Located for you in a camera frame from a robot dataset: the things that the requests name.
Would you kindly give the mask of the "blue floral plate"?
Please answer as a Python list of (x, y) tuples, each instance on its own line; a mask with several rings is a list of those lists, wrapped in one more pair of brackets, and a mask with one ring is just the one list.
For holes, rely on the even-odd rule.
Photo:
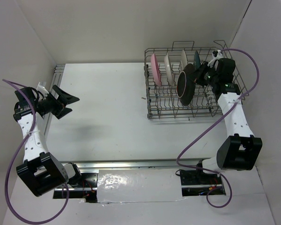
[(200, 61), (200, 56), (199, 56), (198, 51), (195, 51), (195, 53), (194, 53), (193, 66), (194, 66), (195, 70), (197, 70), (201, 66), (201, 61)]

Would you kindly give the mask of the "brown rimmed cream plate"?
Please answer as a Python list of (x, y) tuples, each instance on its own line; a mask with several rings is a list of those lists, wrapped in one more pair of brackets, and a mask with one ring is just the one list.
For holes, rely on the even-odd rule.
[(188, 106), (194, 96), (195, 83), (191, 80), (195, 67), (192, 63), (185, 66), (178, 77), (177, 95), (183, 106)]

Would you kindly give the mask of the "cream plate with tree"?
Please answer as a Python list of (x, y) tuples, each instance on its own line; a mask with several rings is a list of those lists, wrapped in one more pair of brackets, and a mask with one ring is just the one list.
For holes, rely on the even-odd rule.
[(187, 55), (185, 50), (182, 50), (180, 56), (180, 71), (182, 72), (187, 65), (188, 65)]

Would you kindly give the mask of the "pink plate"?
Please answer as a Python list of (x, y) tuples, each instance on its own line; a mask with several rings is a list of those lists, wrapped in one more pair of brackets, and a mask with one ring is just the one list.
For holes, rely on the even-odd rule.
[(161, 86), (162, 85), (161, 75), (160, 75), (159, 65), (155, 53), (151, 55), (150, 62), (151, 62), (151, 70), (152, 70), (154, 82), (157, 86)]

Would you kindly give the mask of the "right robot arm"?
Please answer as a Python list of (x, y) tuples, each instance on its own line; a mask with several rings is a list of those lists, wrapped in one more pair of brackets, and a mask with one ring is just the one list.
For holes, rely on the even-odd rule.
[(195, 172), (195, 179), (200, 184), (207, 183), (211, 174), (224, 170), (251, 170), (262, 148), (261, 138), (255, 137), (246, 120), (239, 86), (232, 82), (235, 61), (221, 58), (214, 60), (211, 65), (205, 72), (204, 79), (212, 87), (223, 113), (227, 139), (216, 156), (203, 160), (202, 168)]

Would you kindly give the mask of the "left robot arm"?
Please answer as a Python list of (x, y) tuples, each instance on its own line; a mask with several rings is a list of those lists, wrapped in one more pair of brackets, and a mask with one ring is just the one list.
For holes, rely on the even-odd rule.
[(38, 86), (24, 87), (15, 91), (18, 102), (14, 107), (14, 119), (22, 129), (23, 137), (28, 137), (24, 145), (23, 163), (17, 166), (17, 175), (37, 197), (67, 183), (78, 187), (83, 182), (83, 175), (74, 163), (62, 165), (48, 150), (44, 134), (44, 116), (53, 114), (61, 119), (72, 109), (68, 104), (79, 101), (57, 85), (52, 89), (55, 97), (46, 88)]

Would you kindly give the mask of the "white sheet front cover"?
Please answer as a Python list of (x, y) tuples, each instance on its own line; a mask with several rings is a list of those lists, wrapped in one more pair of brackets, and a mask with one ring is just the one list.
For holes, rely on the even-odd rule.
[(100, 170), (97, 200), (100, 203), (180, 201), (182, 188), (176, 169)]

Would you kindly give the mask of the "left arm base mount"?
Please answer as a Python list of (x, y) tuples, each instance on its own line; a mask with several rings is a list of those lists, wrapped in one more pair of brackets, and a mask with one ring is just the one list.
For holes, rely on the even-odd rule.
[(86, 203), (97, 203), (98, 172), (86, 171), (75, 175), (68, 182), (69, 199), (81, 199)]

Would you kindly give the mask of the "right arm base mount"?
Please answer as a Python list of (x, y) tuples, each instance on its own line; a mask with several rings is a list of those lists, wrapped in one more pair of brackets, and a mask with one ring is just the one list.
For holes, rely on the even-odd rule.
[(216, 174), (206, 174), (201, 170), (179, 169), (175, 175), (180, 178), (182, 196), (225, 195), (222, 180)]

